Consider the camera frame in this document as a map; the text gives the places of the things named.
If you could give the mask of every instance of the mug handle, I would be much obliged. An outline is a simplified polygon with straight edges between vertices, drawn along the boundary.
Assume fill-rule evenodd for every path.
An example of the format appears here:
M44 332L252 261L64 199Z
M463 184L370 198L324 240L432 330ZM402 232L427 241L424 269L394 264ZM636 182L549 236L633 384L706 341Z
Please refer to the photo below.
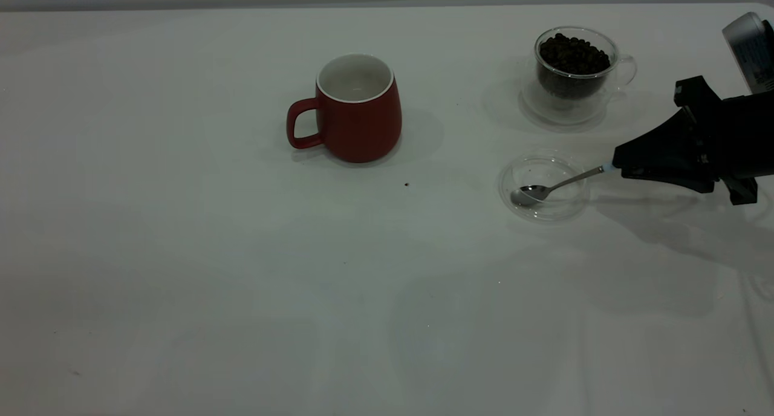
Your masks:
M637 75L637 61L634 60L634 57L632 55L621 55L621 59L619 59L619 64L628 64L630 71L628 73L622 74L619 78L619 91L622 91L623 88L631 83L632 80L634 80L634 77Z
M296 138L296 119L302 112L311 111L317 109L320 104L317 99L304 99L290 105L288 109L288 121L287 121L287 134L288 142L296 149L308 149L309 147L319 146L323 143L323 139L320 138L320 133L309 135L309 137Z

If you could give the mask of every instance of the robotic arm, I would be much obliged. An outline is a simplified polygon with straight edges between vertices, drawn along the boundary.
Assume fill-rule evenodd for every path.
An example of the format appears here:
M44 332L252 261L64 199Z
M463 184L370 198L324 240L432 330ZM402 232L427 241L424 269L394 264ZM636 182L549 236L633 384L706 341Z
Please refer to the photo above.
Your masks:
M616 147L621 176L700 193L723 181L733 204L755 203L755 177L774 174L774 91L721 100L704 77L675 85L678 113Z

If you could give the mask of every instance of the mug rim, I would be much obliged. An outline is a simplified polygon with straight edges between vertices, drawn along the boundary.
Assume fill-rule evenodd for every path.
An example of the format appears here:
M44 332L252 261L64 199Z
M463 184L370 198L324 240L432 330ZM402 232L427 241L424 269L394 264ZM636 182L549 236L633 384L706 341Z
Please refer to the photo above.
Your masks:
M540 42L540 39L542 39L545 36L545 34L547 34L549 32L559 31L559 30L569 30L570 28L572 30L586 30L586 31L588 31L588 32L590 32L590 33L592 33L594 35L600 36L601 38L605 39L605 41L609 42L609 44L613 47L613 53L614 53L614 55L616 55L616 60L615 61L611 61L610 67L607 67L603 71L600 71L599 73L594 73L594 74L572 74L572 73L568 73L566 71L561 71L560 69L558 69L556 67L553 67L549 63L545 62L545 60L540 56L540 45L542 44L542 42ZM619 53L619 47L617 46L617 44L614 41L612 41L612 39L610 39L609 36L607 36L607 35L605 35L603 33L599 33L596 30L593 30L592 28L588 28L588 27L555 27L555 28L550 28L549 30L545 31L544 33L541 33L540 36L537 37L537 39L535 40L534 51L535 51L535 57L537 58L538 62L542 66L544 66L545 68L549 69L550 71L552 71L552 72L554 72L554 73L556 73L558 75L561 75L561 76L564 76L564 77L571 77L573 79L594 79L595 77L606 76L607 74L610 74L610 72L613 71L614 68L616 68L617 64L619 64L619 60L621 59L621 53Z
M323 74L323 71L325 71L325 67L331 65L331 63L333 63L335 60L340 60L341 58L346 58L346 57L367 57L367 58L371 58L373 60L378 61L379 63L381 63L382 65L387 67L387 70L389 70L389 83L387 83L385 88L382 91L380 91L378 94L376 94L376 96L369 97L368 99L363 99L363 100L344 100L344 99L338 99L338 97L331 96L331 94L328 94L323 89L323 86L320 85L320 75ZM347 53L347 54L340 55L338 57L332 58L327 63L325 63L325 65L320 69L320 71L317 72L317 78L315 79L315 85L317 85L317 88L320 90L321 93L323 93L323 95L325 97L328 97L329 99L331 99L331 100L333 100L335 102L348 103L348 104L351 104L351 105L357 105L357 104L360 104L360 103L370 102L372 100L378 99L381 96L384 96L384 94L387 91L389 91L390 88L392 88L393 83L395 83L395 73L392 72L392 67L390 67L385 61L379 59L378 57L376 57L376 55L372 55L371 53Z

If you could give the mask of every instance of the red mug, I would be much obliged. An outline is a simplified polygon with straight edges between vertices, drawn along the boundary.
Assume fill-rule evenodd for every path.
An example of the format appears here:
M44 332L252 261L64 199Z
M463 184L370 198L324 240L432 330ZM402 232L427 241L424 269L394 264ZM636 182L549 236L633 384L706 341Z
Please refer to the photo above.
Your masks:
M296 138L299 114L317 110L314 135ZM400 97L395 74L384 61L352 53L327 63L317 75L314 99L288 109L290 145L307 149L325 144L347 162L370 162L385 156L398 143L401 130Z

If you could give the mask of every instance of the spoon handle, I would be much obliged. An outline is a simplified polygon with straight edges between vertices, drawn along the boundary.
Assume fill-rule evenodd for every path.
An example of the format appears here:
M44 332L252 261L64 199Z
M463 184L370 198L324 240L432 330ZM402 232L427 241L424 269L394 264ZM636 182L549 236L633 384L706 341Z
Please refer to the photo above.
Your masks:
M567 179L566 181L563 181L563 182L558 182L558 184L555 184L552 187L548 188L547 192L552 192L554 189L558 189L560 187L569 185L571 183L575 183L577 181L582 181L583 179L586 179L586 177L596 176L597 174L607 173L608 171L613 171L613 170L616 170L616 167L613 166L612 163L605 163L604 165L597 166L597 168L586 171L583 174L578 174L578 176L572 177L571 179Z

